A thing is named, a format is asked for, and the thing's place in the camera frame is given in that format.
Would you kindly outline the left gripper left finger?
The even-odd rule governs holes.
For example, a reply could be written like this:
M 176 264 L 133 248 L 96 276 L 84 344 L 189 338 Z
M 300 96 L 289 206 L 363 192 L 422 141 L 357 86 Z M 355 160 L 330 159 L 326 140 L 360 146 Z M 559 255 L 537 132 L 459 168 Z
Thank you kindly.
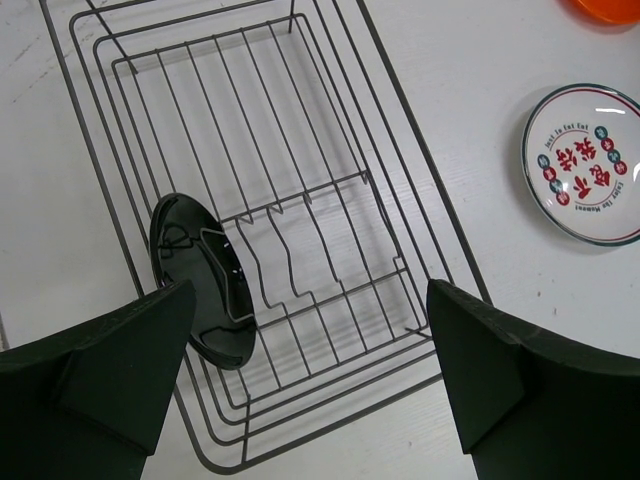
M 195 317 L 182 281 L 1 355 L 4 479 L 138 479 Z

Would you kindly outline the white plate red characters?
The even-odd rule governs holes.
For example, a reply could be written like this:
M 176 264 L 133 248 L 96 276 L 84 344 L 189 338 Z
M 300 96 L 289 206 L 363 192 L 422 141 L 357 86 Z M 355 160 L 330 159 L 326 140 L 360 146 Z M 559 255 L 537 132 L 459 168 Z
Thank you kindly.
M 560 87 L 531 111 L 521 140 L 526 184 L 568 236 L 602 247 L 639 239 L 639 104 L 593 83 Z

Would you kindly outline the orange plate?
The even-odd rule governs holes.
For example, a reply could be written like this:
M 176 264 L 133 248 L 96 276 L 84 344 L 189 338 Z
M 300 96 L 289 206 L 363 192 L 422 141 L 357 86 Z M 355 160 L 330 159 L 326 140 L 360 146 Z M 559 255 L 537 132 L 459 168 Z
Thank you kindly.
M 567 0 L 565 4 L 604 24 L 631 25 L 639 22 L 639 0 Z

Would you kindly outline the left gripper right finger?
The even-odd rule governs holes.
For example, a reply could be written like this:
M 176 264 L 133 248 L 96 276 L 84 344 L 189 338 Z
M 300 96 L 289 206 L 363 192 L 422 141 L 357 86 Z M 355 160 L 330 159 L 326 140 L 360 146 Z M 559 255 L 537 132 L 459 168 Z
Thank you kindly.
M 507 314 L 445 280 L 426 306 L 480 479 L 636 479 L 639 361 Z

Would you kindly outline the black plate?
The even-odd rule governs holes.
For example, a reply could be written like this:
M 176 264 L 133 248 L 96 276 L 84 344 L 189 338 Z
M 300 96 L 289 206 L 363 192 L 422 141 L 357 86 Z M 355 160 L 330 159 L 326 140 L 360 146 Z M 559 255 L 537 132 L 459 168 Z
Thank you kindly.
M 157 285 L 194 286 L 191 347 L 223 370 L 245 366 L 255 349 L 256 315 L 244 269 L 220 222 L 196 199 L 167 194 L 152 213 L 149 255 Z

